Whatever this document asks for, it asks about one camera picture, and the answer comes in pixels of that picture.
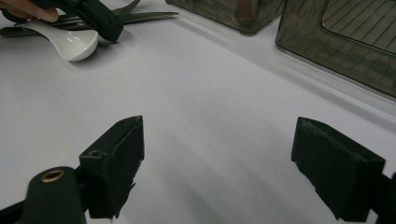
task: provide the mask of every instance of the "white countertop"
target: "white countertop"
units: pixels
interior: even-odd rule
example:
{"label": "white countertop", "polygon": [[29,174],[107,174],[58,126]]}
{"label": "white countertop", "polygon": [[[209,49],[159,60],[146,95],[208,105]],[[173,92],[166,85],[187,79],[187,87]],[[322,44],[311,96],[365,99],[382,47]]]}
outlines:
{"label": "white countertop", "polygon": [[146,159],[115,224],[343,223],[290,160],[298,117],[333,126],[396,172],[396,103],[280,51],[279,19],[246,37],[164,1],[137,10],[180,15],[127,25],[119,43],[77,63],[43,37],[0,37],[1,208],[41,171],[77,167],[136,115]]}

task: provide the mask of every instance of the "screw hole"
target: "screw hole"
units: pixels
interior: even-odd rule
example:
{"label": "screw hole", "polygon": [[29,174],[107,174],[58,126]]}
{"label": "screw hole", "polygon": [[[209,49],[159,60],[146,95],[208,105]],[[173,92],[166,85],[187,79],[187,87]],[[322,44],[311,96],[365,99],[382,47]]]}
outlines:
{"label": "screw hole", "polygon": [[96,150],[90,151],[88,154],[89,154],[90,156],[100,156],[100,152],[99,152],[99,151],[96,151]]}
{"label": "screw hole", "polygon": [[50,183],[59,180],[64,176],[63,170],[53,170],[41,176],[41,182]]}

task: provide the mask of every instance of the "brass screw hole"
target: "brass screw hole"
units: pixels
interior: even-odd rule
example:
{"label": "brass screw hole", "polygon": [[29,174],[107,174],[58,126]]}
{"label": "brass screw hole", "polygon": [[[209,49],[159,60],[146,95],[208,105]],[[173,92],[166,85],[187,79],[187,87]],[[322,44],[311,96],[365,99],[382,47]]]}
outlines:
{"label": "brass screw hole", "polygon": [[63,170],[53,170],[49,171],[46,174],[41,176],[41,182],[43,183],[50,183],[53,181],[57,181],[64,176]]}

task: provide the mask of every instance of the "human hand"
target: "human hand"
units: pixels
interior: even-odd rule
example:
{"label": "human hand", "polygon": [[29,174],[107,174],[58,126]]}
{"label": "human hand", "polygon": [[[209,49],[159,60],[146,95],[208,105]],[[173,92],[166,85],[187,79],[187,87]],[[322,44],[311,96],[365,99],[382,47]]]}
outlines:
{"label": "human hand", "polygon": [[10,14],[24,19],[40,18],[45,21],[57,21],[59,17],[54,7],[43,9],[31,0],[0,0],[0,9],[5,9]]}

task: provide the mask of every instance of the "white spoon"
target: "white spoon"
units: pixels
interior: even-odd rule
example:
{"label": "white spoon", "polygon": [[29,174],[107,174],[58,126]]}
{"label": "white spoon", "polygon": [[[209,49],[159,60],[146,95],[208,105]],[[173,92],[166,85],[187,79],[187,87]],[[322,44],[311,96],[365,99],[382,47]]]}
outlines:
{"label": "white spoon", "polygon": [[94,30],[64,31],[41,21],[28,21],[24,28],[45,36],[67,61],[79,61],[90,56],[98,45],[98,33]]}

